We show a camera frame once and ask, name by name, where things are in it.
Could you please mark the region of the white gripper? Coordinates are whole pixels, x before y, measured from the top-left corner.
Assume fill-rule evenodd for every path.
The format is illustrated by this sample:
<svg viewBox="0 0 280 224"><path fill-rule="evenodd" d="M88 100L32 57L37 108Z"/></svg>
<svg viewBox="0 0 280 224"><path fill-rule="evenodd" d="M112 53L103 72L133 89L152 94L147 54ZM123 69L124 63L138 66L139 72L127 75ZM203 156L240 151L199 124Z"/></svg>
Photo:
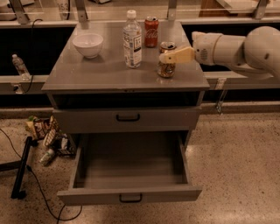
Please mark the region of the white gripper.
<svg viewBox="0 0 280 224"><path fill-rule="evenodd" d="M192 32L192 47L184 46L159 55L164 64L180 64L196 59L200 64L214 65L214 49L222 33Z"/></svg>

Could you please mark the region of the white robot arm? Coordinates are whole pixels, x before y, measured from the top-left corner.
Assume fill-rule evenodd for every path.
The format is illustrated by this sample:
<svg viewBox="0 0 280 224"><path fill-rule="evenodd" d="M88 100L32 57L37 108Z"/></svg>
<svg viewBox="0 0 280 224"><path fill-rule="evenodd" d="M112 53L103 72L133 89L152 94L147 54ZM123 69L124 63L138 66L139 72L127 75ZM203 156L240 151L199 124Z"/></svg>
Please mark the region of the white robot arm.
<svg viewBox="0 0 280 224"><path fill-rule="evenodd" d="M260 26L247 36L213 32L192 32L192 46L161 53L165 64L196 60L207 66L224 66L231 71L260 80L273 76L280 81L280 31Z"/></svg>

